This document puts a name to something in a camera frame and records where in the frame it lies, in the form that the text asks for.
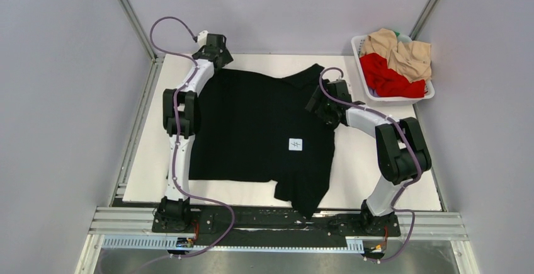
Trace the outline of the black t shirt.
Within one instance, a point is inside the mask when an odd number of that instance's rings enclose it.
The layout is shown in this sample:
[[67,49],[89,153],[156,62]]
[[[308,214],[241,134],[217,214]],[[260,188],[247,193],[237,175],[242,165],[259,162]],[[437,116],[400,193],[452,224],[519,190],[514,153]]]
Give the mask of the black t shirt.
[[311,217],[329,189],[335,133],[306,110],[319,64],[283,78],[222,69],[200,93],[191,180],[276,183],[274,197]]

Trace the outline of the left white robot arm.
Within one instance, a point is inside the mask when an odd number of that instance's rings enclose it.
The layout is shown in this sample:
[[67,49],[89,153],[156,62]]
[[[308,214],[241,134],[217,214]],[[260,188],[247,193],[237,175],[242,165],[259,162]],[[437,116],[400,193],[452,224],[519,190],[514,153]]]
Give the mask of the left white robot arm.
[[205,32],[199,41],[202,46],[190,57],[191,69],[184,80],[175,89],[165,89],[162,95],[162,124],[171,151],[167,188],[154,214],[153,232],[179,233],[192,226],[189,172],[193,143],[201,125],[198,98],[215,73],[233,61],[226,36]]

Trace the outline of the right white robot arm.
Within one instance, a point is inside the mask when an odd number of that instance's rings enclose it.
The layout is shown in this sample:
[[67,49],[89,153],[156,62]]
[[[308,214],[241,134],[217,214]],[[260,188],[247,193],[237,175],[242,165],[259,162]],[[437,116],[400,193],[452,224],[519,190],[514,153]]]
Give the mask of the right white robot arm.
[[343,124],[375,139],[381,177],[361,205],[360,226],[367,234],[385,231],[405,189],[431,168],[431,156],[419,121],[395,119],[362,102],[352,102],[346,81],[321,79],[305,109],[327,126]]

